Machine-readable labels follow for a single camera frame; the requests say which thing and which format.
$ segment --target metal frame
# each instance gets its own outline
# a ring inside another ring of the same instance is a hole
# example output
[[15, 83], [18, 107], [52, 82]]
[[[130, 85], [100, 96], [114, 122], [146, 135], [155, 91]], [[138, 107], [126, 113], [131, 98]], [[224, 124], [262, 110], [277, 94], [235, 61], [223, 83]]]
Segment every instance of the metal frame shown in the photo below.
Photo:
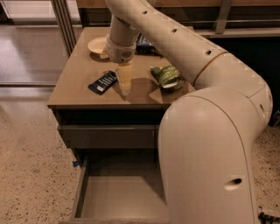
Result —
[[76, 45], [76, 37], [74, 35], [74, 29], [71, 24], [71, 18], [69, 9], [67, 7], [66, 0], [51, 0], [53, 11], [55, 13], [55, 17], [57, 19], [61, 36], [63, 38], [63, 42], [66, 48], [66, 52], [68, 57], [70, 57], [75, 45]]
[[54, 88], [56, 82], [52, 81], [32, 81], [32, 82], [13, 82], [1, 81], [0, 88]]
[[227, 20], [228, 20], [228, 14], [230, 12], [232, 3], [233, 0], [223, 0], [221, 2], [219, 16], [213, 26], [215, 33], [221, 34], [225, 31]]
[[2, 1], [0, 1], [0, 4], [2, 5], [3, 10], [4, 10], [5, 13], [6, 13], [7, 18], [12, 18], [12, 17], [11, 17], [11, 13], [10, 13], [10, 11], [9, 11], [9, 8], [8, 8], [7, 5], [6, 5], [6, 2], [5, 2], [4, 0], [2, 0]]
[[272, 38], [280, 37], [279, 28], [237, 28], [225, 29], [223, 33], [216, 33], [213, 30], [196, 30], [206, 39], [228, 39], [228, 38]]
[[272, 127], [280, 126], [280, 110], [278, 110], [272, 117]]

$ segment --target drawer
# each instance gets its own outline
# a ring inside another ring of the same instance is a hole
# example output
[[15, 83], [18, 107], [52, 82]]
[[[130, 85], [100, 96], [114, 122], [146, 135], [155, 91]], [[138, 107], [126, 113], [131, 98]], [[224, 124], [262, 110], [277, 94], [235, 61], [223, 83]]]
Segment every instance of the drawer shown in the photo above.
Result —
[[154, 149], [158, 125], [60, 125], [58, 131], [71, 149]]
[[70, 221], [169, 224], [157, 150], [96, 150], [85, 157]]

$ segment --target snack bag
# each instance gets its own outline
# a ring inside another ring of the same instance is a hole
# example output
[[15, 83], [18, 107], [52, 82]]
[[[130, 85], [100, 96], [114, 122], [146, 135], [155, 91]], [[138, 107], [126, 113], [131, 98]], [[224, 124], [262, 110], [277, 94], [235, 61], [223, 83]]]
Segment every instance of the snack bag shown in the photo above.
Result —
[[161, 55], [161, 53], [156, 49], [156, 47], [154, 47], [150, 41], [143, 36], [141, 33], [139, 34], [137, 41], [136, 41], [136, 50], [139, 53], [143, 53], [143, 54], [150, 54], [150, 53], [155, 53], [158, 55]]
[[174, 66], [151, 67], [150, 73], [157, 80], [159, 86], [170, 92], [182, 88], [186, 80]]

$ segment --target tabletop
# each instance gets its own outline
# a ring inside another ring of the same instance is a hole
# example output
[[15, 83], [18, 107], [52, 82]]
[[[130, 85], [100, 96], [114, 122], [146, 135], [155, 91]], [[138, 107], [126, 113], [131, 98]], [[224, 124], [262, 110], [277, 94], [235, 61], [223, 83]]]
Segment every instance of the tabletop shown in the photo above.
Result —
[[99, 59], [88, 49], [88, 43], [105, 37], [109, 27], [86, 27], [83, 29], [58, 83], [47, 103], [50, 109], [95, 109], [95, 108], [142, 108], [170, 105], [180, 96], [187, 94], [191, 86], [186, 83], [174, 93], [159, 87], [151, 75], [151, 67], [170, 65], [158, 55], [135, 55], [129, 62], [132, 68], [132, 89], [123, 96], [118, 83], [98, 95], [88, 89], [88, 85], [103, 76], [105, 71], [115, 71], [118, 64], [109, 59]]

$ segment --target drawer front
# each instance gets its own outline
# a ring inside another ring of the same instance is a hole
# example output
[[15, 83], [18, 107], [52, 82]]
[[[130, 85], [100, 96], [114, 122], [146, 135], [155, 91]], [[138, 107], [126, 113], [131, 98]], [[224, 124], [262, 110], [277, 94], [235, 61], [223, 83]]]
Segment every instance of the drawer front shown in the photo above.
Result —
[[60, 125], [58, 131], [66, 147], [71, 149], [154, 149], [158, 146], [157, 125]]

